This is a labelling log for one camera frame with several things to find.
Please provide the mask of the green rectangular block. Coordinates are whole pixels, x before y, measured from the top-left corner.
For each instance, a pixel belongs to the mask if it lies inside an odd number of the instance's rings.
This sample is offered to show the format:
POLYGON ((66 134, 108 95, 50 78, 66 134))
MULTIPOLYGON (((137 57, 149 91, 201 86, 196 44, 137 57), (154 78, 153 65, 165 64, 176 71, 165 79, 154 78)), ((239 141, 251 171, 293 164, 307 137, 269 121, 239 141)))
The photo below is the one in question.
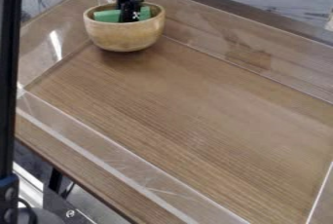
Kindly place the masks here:
MULTIPOLYGON (((120 21, 120 9, 97 11, 93 14, 93 17, 97 21, 101 21, 101 22, 112 22, 112 23, 121 22, 120 21)), ((140 21, 148 20, 152 17, 153 17, 152 8, 149 6, 141 7, 140 21)))

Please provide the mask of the light brown wooden bowl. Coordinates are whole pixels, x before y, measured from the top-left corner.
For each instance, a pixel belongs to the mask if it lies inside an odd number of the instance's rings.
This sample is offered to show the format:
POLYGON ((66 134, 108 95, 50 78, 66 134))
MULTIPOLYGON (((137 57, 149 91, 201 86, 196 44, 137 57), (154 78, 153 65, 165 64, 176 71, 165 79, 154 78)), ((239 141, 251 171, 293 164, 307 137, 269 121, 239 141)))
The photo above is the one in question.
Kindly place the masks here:
POLYGON ((116 3, 89 8, 82 17, 88 36, 93 43, 104 50, 113 52, 136 52, 152 47, 165 32, 166 9, 156 3, 145 3, 152 9, 152 17, 136 22, 105 22, 96 19, 96 15, 113 11, 116 3))

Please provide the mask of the black table leg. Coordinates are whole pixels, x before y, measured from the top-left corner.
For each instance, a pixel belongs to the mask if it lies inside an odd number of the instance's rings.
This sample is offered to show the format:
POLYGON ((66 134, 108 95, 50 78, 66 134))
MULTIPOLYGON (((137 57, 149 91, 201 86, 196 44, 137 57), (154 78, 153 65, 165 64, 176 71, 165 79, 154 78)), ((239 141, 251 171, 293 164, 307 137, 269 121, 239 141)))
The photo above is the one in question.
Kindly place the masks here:
POLYGON ((53 168, 50 181, 49 181, 49 188, 57 193, 61 193, 62 184, 63 184, 63 174, 53 168))

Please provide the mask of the clear acrylic tray wall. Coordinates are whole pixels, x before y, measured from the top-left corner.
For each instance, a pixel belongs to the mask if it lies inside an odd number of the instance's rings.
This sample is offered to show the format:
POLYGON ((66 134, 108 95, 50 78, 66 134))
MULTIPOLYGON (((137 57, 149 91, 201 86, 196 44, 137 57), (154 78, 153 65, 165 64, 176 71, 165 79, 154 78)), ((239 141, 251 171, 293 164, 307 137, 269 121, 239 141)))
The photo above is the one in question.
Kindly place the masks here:
POLYGON ((333 224, 333 33, 229 0, 154 0, 114 53, 66 0, 22 30, 17 135, 133 224, 333 224))

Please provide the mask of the black metal base plate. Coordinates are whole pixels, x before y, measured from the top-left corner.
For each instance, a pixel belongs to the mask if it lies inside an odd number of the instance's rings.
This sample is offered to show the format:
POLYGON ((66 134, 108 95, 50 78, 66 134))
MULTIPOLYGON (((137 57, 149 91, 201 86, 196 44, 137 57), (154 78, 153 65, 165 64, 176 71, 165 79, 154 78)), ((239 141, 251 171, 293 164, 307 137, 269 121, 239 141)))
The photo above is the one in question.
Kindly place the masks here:
POLYGON ((65 224, 97 224, 50 188, 43 190, 43 208, 51 211, 65 224))

